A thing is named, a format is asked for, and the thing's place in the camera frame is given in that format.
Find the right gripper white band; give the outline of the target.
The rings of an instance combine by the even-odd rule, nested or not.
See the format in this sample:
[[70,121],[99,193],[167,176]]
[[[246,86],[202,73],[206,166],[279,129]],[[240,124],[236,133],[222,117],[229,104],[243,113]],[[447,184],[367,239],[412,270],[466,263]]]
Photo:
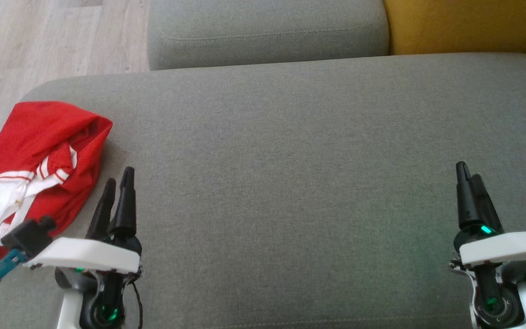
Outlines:
[[[477,266],[489,265],[526,271],[526,231],[504,232],[481,175],[471,176],[465,162],[457,162],[456,175],[458,226],[462,230],[454,239],[455,256],[450,269],[473,271]],[[476,223],[476,212],[485,225],[464,229]]]

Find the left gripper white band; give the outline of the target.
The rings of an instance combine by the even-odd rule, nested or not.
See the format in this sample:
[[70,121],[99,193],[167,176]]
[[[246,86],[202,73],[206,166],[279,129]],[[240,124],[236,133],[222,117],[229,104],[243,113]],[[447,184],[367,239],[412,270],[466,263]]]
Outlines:
[[125,241],[137,234],[137,203],[133,167],[126,167],[121,177],[117,208],[109,225],[115,191],[116,181],[109,178],[90,221],[86,239],[60,237],[23,266],[81,267],[85,270],[114,270],[120,274],[138,272],[141,260],[138,253],[101,241],[94,241],[105,239],[108,233],[111,241]]

